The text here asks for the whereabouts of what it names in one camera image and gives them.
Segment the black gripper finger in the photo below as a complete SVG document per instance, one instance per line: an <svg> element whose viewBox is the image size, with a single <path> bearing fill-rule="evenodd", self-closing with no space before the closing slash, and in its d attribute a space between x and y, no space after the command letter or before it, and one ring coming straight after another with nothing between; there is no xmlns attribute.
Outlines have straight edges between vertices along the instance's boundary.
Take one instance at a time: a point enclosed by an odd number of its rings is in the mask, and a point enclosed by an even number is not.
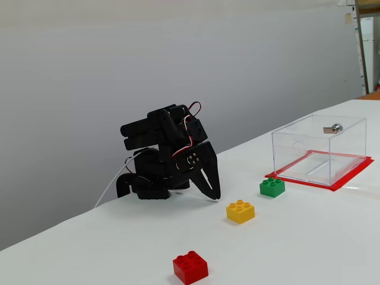
<svg viewBox="0 0 380 285"><path fill-rule="evenodd" d="M219 170L217 164L217 156L213 155L204 166L204 173L208 181L208 196L214 200L221 198Z"/></svg>
<svg viewBox="0 0 380 285"><path fill-rule="evenodd" d="M196 171L190 176L190 180L197 186L197 188L207 197L208 196L208 181L204 170Z"/></svg>

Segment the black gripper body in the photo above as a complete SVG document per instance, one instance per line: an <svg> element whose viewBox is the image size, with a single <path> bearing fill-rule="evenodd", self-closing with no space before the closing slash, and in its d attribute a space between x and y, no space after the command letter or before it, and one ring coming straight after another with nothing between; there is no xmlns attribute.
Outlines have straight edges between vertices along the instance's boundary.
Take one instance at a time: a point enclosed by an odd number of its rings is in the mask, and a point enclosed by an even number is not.
<svg viewBox="0 0 380 285"><path fill-rule="evenodd" d="M217 175L217 156L209 141L193 146L175 156L175 166L189 178L205 173Z"/></svg>

